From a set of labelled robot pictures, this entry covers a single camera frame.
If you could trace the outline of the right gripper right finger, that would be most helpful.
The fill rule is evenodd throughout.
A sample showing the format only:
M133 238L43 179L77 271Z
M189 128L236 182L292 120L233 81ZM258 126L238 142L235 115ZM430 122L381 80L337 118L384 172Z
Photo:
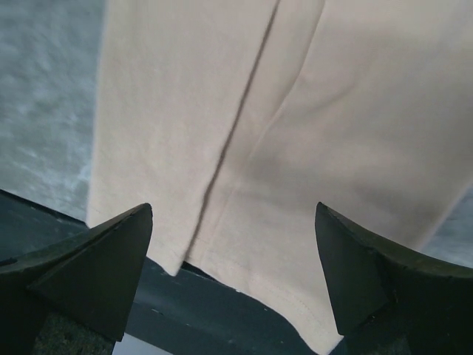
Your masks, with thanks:
M342 341L334 354L471 354L472 269L316 208L316 241Z

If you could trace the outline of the tan t shirt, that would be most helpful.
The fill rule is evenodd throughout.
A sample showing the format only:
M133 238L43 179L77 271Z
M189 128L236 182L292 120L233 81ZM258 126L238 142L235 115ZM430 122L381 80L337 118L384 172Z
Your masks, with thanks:
M411 249L472 184L470 1L108 1L86 221L340 342L324 203Z

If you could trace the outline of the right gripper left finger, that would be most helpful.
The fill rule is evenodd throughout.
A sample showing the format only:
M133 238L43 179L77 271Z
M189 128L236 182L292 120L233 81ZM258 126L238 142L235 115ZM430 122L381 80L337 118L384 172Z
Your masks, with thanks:
M2 354L111 354L125 333L152 207L1 261Z

